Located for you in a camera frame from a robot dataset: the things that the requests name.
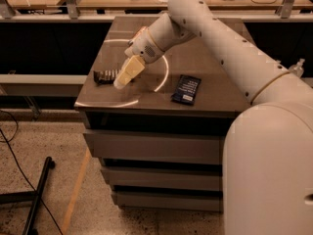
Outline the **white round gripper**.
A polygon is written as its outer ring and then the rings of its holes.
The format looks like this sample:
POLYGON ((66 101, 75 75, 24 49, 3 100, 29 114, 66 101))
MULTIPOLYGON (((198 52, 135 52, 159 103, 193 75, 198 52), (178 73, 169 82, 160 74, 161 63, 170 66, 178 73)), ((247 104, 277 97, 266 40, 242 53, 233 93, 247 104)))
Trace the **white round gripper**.
POLYGON ((151 64, 158 60, 164 52, 152 39, 149 29, 146 31, 146 41, 142 45, 129 46, 125 51, 128 57, 114 80, 114 87, 122 89, 145 68, 145 62, 151 64))

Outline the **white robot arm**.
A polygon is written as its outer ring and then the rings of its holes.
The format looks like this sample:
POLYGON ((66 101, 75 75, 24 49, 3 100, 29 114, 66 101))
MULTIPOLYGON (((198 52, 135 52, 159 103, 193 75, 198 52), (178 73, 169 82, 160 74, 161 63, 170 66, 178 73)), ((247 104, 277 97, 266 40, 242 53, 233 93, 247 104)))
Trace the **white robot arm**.
POLYGON ((201 39, 250 104, 224 143, 224 234, 313 235, 313 89, 216 19, 203 0, 168 0, 167 8, 126 50, 115 87, 172 46, 201 39))

